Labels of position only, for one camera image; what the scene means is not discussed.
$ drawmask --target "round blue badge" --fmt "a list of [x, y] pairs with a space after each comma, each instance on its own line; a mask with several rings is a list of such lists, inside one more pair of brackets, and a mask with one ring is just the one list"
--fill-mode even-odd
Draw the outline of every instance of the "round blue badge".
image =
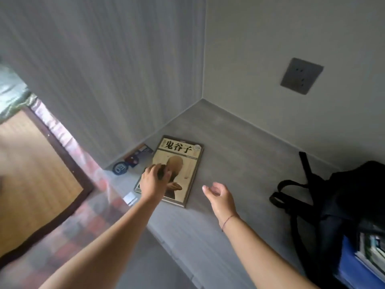
[[124, 161], [116, 163], [112, 168], [112, 172], [116, 175], [123, 175], [127, 172], [127, 170], [128, 170], [128, 165]]

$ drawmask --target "bracelet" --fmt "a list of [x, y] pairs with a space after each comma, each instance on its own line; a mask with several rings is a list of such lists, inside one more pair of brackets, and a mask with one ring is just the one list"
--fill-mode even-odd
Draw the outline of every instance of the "bracelet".
[[227, 221], [231, 218], [231, 217], [235, 217], [235, 215], [231, 215], [229, 218], [227, 218], [227, 220], [224, 222], [224, 224], [222, 225], [222, 232], [223, 232], [223, 228], [225, 226], [225, 224], [227, 223]]

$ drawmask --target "electrical outlet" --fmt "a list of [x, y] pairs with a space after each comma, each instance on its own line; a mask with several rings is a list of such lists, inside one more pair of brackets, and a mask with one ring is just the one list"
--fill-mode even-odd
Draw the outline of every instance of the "electrical outlet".
[[283, 76], [281, 86], [307, 94], [322, 70], [323, 66], [292, 58]]

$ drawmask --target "bed sheet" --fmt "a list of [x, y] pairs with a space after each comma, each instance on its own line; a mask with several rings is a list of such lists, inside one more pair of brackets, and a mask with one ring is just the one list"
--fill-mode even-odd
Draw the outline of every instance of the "bed sheet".
[[39, 288], [59, 267], [102, 234], [129, 209], [109, 185], [103, 170], [46, 106], [37, 100], [31, 108], [94, 182], [95, 188], [64, 223], [34, 245], [25, 255], [0, 271], [2, 289]]

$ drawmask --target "black backpack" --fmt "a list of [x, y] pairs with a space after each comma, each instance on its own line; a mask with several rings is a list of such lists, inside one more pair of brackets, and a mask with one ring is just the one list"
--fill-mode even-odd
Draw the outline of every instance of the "black backpack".
[[[338, 271], [344, 235], [357, 247], [360, 223], [370, 223], [365, 225], [365, 232], [370, 232], [371, 224], [385, 228], [385, 165], [368, 161], [355, 170], [333, 173], [324, 180], [311, 172], [305, 152], [300, 152], [300, 158], [307, 184], [281, 181], [270, 202], [290, 215], [293, 243], [310, 281], [320, 288], [345, 288], [333, 277]], [[284, 194], [282, 189], [289, 185], [309, 189], [313, 205]], [[301, 240], [297, 216], [315, 226], [315, 259]]]

